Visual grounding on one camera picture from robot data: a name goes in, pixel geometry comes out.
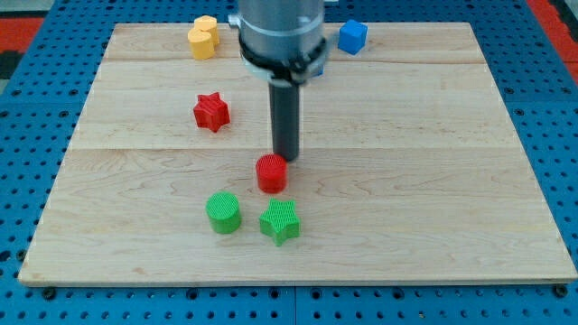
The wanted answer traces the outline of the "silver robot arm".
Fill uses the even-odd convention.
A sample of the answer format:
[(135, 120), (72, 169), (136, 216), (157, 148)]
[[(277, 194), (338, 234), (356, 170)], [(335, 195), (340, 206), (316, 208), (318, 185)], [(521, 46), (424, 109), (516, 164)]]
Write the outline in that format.
[(280, 88), (319, 76), (339, 39), (324, 28), (321, 0), (238, 0), (228, 24), (247, 69)]

